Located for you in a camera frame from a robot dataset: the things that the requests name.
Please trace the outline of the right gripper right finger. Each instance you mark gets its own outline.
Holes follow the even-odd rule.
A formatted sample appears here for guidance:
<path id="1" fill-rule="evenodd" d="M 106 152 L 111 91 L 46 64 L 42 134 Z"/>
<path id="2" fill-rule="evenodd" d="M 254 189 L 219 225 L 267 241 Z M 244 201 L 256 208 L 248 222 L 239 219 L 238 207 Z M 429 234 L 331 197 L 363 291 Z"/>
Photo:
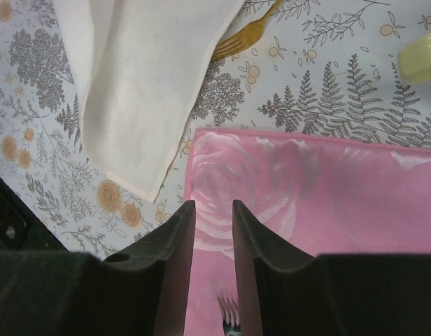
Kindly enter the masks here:
<path id="1" fill-rule="evenodd" d="M 313 257 L 232 205 L 243 335 L 431 335 L 431 254 Z"/>

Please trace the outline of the gold fork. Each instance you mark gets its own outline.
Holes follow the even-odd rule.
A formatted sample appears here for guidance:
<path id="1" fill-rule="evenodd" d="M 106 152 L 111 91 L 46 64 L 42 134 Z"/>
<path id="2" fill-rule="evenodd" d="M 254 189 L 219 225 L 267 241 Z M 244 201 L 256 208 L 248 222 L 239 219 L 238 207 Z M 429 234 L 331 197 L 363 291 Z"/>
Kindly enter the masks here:
<path id="1" fill-rule="evenodd" d="M 219 42 L 212 54 L 211 62 L 223 60 L 227 57 L 247 50 L 256 44 L 262 38 L 267 21 L 282 4 L 282 2 L 283 0 L 275 1 L 275 3 L 260 19 L 248 23 L 243 29 L 233 36 L 222 42 Z"/>

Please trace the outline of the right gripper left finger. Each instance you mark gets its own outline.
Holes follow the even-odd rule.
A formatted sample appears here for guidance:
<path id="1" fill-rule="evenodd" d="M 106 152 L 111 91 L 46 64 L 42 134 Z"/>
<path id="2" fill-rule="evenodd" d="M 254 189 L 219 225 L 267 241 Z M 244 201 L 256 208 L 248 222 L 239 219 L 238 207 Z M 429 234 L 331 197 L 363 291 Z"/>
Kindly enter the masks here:
<path id="1" fill-rule="evenodd" d="M 182 335 L 195 203 L 100 260 L 68 251 L 0 252 L 0 335 Z"/>

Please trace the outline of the white cloth napkin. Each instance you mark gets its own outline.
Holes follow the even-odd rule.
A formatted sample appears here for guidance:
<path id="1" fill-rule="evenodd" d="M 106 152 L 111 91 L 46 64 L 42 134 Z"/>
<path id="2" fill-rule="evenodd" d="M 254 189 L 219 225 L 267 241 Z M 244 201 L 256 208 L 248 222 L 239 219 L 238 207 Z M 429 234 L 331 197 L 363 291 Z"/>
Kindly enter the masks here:
<path id="1" fill-rule="evenodd" d="M 83 149 L 155 201 L 212 53 L 241 1 L 55 1 Z"/>

